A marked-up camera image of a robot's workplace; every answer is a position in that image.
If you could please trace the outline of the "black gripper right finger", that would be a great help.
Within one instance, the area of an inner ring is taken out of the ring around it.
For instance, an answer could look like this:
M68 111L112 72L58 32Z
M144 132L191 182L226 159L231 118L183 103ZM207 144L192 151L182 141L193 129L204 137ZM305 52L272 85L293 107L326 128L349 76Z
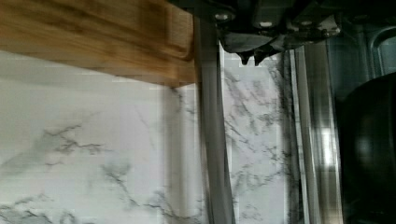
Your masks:
M280 35L269 43L254 49L254 63L258 66L265 58L299 47L299 42L291 36Z

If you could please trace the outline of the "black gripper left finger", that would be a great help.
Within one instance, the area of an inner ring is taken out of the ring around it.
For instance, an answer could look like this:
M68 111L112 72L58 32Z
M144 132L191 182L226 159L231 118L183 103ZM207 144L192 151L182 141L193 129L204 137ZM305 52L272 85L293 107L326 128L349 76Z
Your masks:
M242 65L247 65L248 60L254 55L254 50L269 43L272 37L257 34L240 34L228 31L219 32L219 42L223 49L229 53L237 54Z

